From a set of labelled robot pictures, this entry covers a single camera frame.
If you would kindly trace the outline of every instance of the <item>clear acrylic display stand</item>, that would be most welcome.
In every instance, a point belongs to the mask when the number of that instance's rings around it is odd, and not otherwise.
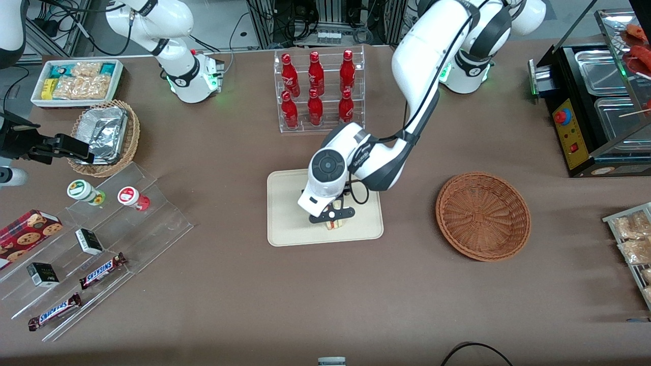
[[[355,107],[353,108],[353,122],[366,126],[366,85],[365,85],[365,56],[364,48],[356,47],[331,47],[319,48],[319,59],[324,67],[325,75],[325,94],[321,95],[321,101],[324,105],[324,121],[320,126],[313,126],[309,122],[309,112],[307,102],[310,99],[309,90],[310,82],[307,76],[307,70],[310,67],[310,57],[307,53],[297,53],[294,49],[284,49],[274,53],[273,76],[276,88],[276,102],[278,105],[278,121],[281,132],[326,132],[339,125],[339,101],[341,100],[341,90],[339,89],[339,68],[344,60],[344,50],[353,51],[353,63],[355,64],[355,87],[352,91],[351,99]],[[284,53],[292,56],[292,64],[298,72],[298,84],[301,87],[301,94],[294,98],[294,103],[298,108],[298,128],[291,130],[287,127],[283,119],[283,110],[281,104],[281,93],[284,90],[283,84],[283,63],[280,58]]]
[[[165,198],[155,181],[144,169],[131,163],[97,187],[106,193],[101,206],[77,201],[60,212],[58,217],[64,229],[0,272],[2,303],[12,319],[24,322],[28,331],[30,318],[38,317],[78,292],[82,307],[65,312],[35,332],[43,341],[54,341],[190,231],[192,224]],[[136,211],[117,201],[119,189],[125,186],[133,186],[149,197],[151,203],[147,210]],[[104,247],[101,254],[92,256],[81,250],[75,236],[81,227],[95,232]],[[127,259],[126,264],[81,290],[79,279],[120,252]],[[50,263],[60,283],[51,289],[34,286],[27,273],[31,262]]]

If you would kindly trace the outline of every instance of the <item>wicker basket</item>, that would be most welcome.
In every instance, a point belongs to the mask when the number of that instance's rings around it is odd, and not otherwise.
[[[443,186],[436,221],[454,248],[484,262],[513,257],[531,232],[522,196],[502,178],[483,172],[454,176]]]
[[[96,178],[105,178],[121,171],[133,160],[135,151],[138,148],[138,138],[140,137],[140,122],[138,121],[138,116],[135,115],[133,109],[127,103],[124,103],[121,100],[112,100],[110,102],[98,104],[92,108],[99,109],[108,107],[120,107],[129,113],[129,119],[126,123],[126,131],[124,132],[124,142],[122,143],[121,158],[113,165],[81,165],[68,159],[68,163],[77,173],[94,176]],[[72,128],[72,136],[75,136],[77,133],[80,120],[81,115],[77,119],[75,126]]]

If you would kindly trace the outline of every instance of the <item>cookie box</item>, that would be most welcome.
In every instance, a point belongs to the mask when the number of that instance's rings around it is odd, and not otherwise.
[[[0,270],[62,228],[56,216],[31,210],[0,229]]]
[[[41,92],[43,87],[46,84],[46,80],[51,77],[52,68],[58,66],[74,64],[76,62],[93,62],[93,63],[103,63],[103,64],[114,64],[115,68],[111,74],[111,82],[109,83],[109,90],[106,92],[104,99],[77,99],[77,100],[47,100],[41,97]],[[123,65],[117,59],[67,59],[67,60],[52,60],[48,61],[43,65],[41,74],[38,77],[34,91],[32,92],[31,101],[32,103],[43,109],[66,109],[66,108],[81,108],[95,106],[100,103],[110,102],[113,100],[115,91],[118,88],[120,82],[120,76],[122,75]]]

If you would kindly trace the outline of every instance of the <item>brown tablecloth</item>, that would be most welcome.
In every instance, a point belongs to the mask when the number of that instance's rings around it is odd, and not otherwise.
[[[567,177],[544,105],[527,100],[527,59],[550,44],[508,43],[474,94],[441,88],[402,178],[381,194],[380,239],[299,247],[267,243],[266,179],[306,167],[322,136],[279,133],[273,53],[237,54],[224,91],[199,104],[169,91],[154,58],[124,59],[118,97],[142,125],[135,161],[197,226],[54,343],[4,312],[0,364],[438,365],[480,341],[516,365],[649,365],[651,324],[624,322],[648,311],[601,218],[651,201],[650,180]],[[366,51],[368,130],[392,134],[404,106],[392,51]],[[31,119],[68,132],[78,114],[34,108]],[[31,177],[0,190],[2,225],[72,203],[64,189],[80,176],[66,161],[16,166]],[[531,239],[511,260],[467,259],[435,224],[439,188],[472,170],[529,204]],[[501,363],[479,349],[449,363],[467,364]]]

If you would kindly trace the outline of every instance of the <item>red bottle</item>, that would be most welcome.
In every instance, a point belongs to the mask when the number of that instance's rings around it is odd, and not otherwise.
[[[339,89],[344,92],[346,89],[355,88],[355,64],[353,64],[353,51],[344,51],[344,62],[339,69]]]
[[[353,108],[355,105],[350,99],[350,89],[346,89],[341,93],[341,100],[339,101],[339,122],[349,123],[353,120]]]
[[[317,51],[310,52],[310,68],[307,70],[307,74],[310,77],[310,88],[315,88],[319,95],[323,95],[326,91],[324,67],[319,61]]]
[[[298,86],[298,73],[292,64],[292,58],[288,53],[284,53],[281,60],[283,61],[283,84],[285,89],[290,91],[294,98],[297,98],[301,94],[301,88]]]
[[[307,102],[307,109],[310,111],[310,123],[314,126],[321,126],[324,120],[324,104],[314,88],[310,89],[310,100]]]
[[[281,104],[283,119],[285,120],[285,124],[287,124],[287,128],[293,130],[298,127],[298,110],[296,109],[296,104],[288,91],[283,91],[281,96],[283,98],[283,103]]]

